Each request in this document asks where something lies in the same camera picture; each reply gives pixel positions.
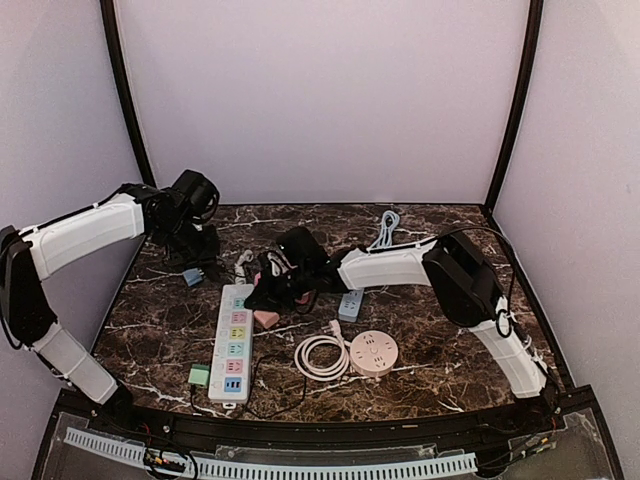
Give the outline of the light blue plug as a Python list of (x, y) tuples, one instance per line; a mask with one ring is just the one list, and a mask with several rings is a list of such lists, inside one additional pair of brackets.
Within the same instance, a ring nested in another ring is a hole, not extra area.
[(194, 287), (204, 281), (204, 272), (199, 268), (190, 268), (182, 272), (182, 277), (188, 287)]

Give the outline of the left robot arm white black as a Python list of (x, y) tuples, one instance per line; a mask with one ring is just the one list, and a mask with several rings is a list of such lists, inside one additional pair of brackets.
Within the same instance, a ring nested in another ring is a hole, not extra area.
[[(79, 307), (93, 312), (90, 301), (105, 306), (108, 294), (92, 286), (122, 274), (125, 263), (108, 266), (110, 253), (132, 252), (145, 240), (165, 249), (178, 271), (199, 269), (219, 276), (219, 237), (209, 221), (220, 193), (202, 174), (186, 170), (169, 187), (125, 183), (105, 199), (40, 224), (1, 231), (1, 327), (9, 346), (34, 353), (63, 381), (103, 407), (101, 417), (120, 436), (141, 427), (140, 412), (127, 403), (129, 393), (90, 352), (86, 334), (76, 338), (50, 300), (56, 291), (80, 296)], [(61, 282), (56, 288), (54, 283)]]

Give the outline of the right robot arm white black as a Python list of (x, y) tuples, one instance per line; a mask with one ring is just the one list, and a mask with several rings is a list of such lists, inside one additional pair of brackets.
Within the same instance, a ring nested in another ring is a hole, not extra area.
[(511, 311), (512, 292), (502, 288), (493, 265), (466, 232), (458, 228), (413, 243), (352, 247), (328, 255), (307, 228), (296, 227), (276, 240), (286, 262), (284, 271), (274, 272), (262, 254), (260, 277), (245, 305), (254, 311), (284, 313), (310, 292), (429, 286), (445, 318), (478, 337), (513, 395), (525, 399), (511, 410), (510, 424), (530, 434), (549, 416), (549, 405), (540, 395), (551, 375)]

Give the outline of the peach plug adapter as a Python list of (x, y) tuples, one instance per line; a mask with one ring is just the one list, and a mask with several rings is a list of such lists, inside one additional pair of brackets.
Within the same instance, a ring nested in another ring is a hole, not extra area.
[(254, 319), (264, 328), (270, 329), (280, 319), (280, 315), (276, 312), (255, 310)]

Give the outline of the pink plug adapter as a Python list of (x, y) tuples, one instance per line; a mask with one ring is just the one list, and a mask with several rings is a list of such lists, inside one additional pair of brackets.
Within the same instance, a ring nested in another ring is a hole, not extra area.
[(295, 304), (296, 305), (307, 305), (307, 304), (310, 303), (311, 298), (312, 298), (312, 293), (311, 292), (306, 292), (300, 298), (297, 298), (295, 300)]

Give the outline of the black plug adapter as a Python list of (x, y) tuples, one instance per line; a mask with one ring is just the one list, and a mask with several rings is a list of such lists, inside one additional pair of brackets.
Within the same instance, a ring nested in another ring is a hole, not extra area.
[(224, 273), (224, 268), (218, 263), (208, 263), (202, 267), (205, 276), (212, 282), (219, 282)]

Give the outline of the round pink power socket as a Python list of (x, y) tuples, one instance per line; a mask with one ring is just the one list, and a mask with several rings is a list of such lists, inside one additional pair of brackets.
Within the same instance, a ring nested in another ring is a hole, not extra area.
[(378, 379), (392, 371), (399, 350), (390, 335), (370, 330), (358, 334), (351, 341), (349, 355), (350, 366), (356, 373)]

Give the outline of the green usb charger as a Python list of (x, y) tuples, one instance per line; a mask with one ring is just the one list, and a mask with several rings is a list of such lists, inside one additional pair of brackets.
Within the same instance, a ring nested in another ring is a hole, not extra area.
[(210, 382), (210, 367), (208, 365), (193, 364), (191, 366), (188, 383), (191, 386), (206, 388)]

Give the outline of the white long power strip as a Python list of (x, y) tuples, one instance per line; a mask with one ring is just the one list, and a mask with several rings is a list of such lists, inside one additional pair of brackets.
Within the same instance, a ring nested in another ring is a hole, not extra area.
[(249, 398), (252, 366), (253, 311), (244, 305), (250, 284), (224, 285), (218, 310), (208, 398), (234, 408)]

